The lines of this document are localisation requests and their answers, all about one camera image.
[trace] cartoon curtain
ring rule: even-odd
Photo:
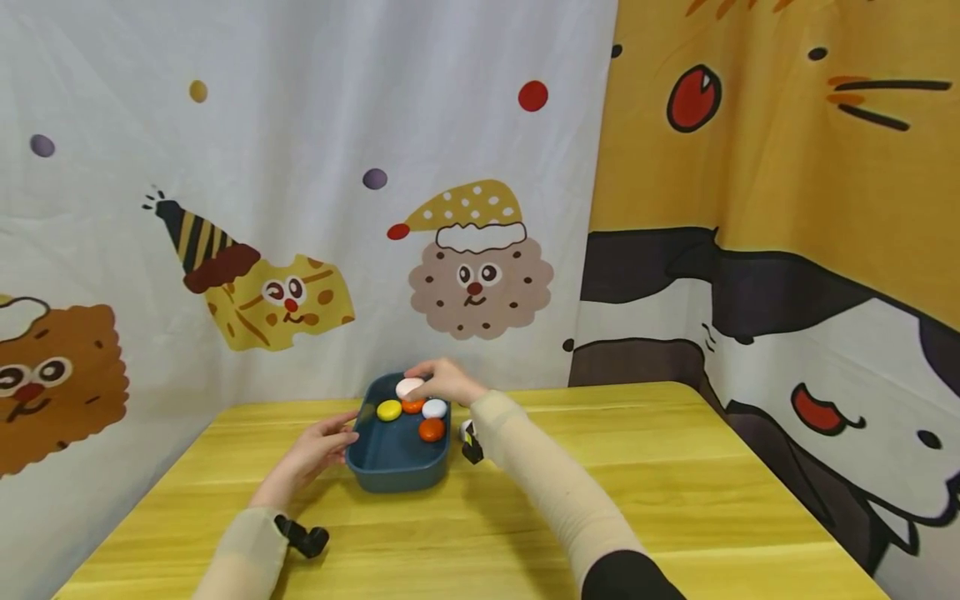
[[[231,404],[443,354],[562,387],[615,12],[0,3],[0,595]]]
[[[958,22],[621,2],[565,344],[570,385],[699,390],[904,600],[960,587]]]

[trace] white disc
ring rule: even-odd
[[[407,399],[407,395],[423,385],[423,380],[419,377],[407,377],[396,384],[396,397],[401,400]]]
[[[424,419],[442,419],[446,416],[446,402],[433,398],[423,403]]]

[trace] blue plastic tray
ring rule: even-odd
[[[396,384],[403,373],[384,375],[367,390],[353,429],[360,439],[347,448],[347,467],[367,492],[396,493],[426,490],[446,475],[450,449],[450,411],[444,416],[446,435],[438,442],[420,439],[423,415],[402,413],[384,422],[376,417],[380,402],[396,397]]]

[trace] wooden table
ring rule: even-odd
[[[513,396],[600,482],[691,600],[887,597],[689,388],[653,383]],[[303,427],[356,405],[227,410],[58,600],[189,598],[220,535]],[[466,413],[455,410],[454,422]],[[336,468],[307,496],[299,521],[326,527],[331,542],[312,562],[291,552],[274,598],[576,597],[551,533],[490,461],[473,466],[451,452],[441,485],[386,496],[361,491],[348,470]]]

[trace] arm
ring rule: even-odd
[[[288,515],[294,495],[325,468],[343,463],[357,440],[347,426],[354,418],[356,411],[322,420],[300,435],[227,528],[193,600],[269,600],[288,544],[274,519]]]
[[[559,540],[585,600],[683,598],[610,497],[516,402],[486,392],[470,416],[484,454],[526,492]]]
[[[269,600],[287,555],[287,539],[274,524],[278,514],[249,508],[237,515],[193,600]]]

